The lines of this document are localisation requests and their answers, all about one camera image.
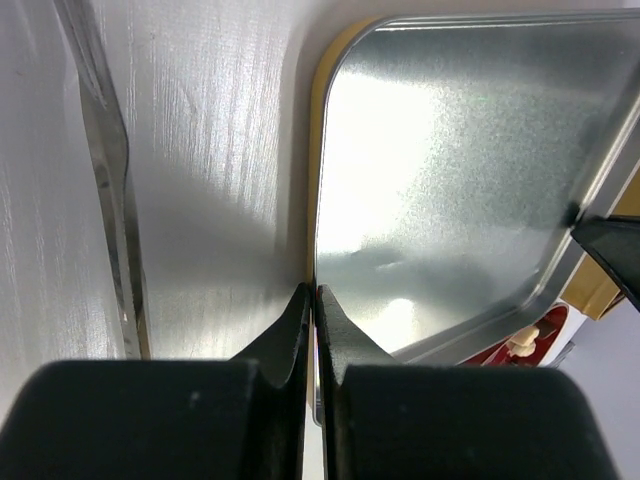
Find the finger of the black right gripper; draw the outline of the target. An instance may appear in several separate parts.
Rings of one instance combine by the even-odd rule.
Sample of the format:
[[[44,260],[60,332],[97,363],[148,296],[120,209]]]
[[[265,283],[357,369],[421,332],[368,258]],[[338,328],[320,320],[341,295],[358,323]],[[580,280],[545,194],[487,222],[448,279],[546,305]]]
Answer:
[[[589,218],[577,224],[571,235],[638,308],[639,217]]]

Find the silver tin lid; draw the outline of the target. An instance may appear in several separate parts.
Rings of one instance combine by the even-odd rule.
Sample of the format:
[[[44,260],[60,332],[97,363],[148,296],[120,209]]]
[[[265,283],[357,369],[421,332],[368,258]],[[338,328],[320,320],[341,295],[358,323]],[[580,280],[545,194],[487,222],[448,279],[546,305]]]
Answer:
[[[397,361],[534,322],[639,167],[639,13],[367,19],[312,89],[313,280]]]

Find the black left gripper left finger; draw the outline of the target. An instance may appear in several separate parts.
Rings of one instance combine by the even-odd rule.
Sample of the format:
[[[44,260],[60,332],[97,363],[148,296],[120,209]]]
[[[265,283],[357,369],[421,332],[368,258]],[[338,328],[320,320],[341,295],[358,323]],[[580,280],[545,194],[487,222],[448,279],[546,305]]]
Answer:
[[[5,479],[298,479],[309,288],[228,360],[76,360],[23,386],[1,430]]]

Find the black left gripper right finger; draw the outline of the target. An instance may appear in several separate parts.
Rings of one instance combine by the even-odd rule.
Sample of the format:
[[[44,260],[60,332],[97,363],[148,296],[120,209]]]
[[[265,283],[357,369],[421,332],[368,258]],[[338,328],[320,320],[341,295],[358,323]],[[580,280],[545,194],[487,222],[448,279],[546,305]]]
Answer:
[[[581,390],[548,368],[406,365],[315,300],[329,479],[614,479]]]

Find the metal tongs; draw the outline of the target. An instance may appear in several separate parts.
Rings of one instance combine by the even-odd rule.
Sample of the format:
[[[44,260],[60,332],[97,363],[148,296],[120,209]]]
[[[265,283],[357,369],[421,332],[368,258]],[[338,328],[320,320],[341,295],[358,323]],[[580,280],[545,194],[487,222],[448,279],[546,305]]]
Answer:
[[[148,360],[145,285],[126,127],[91,3],[54,5],[78,72],[125,354],[128,359]]]

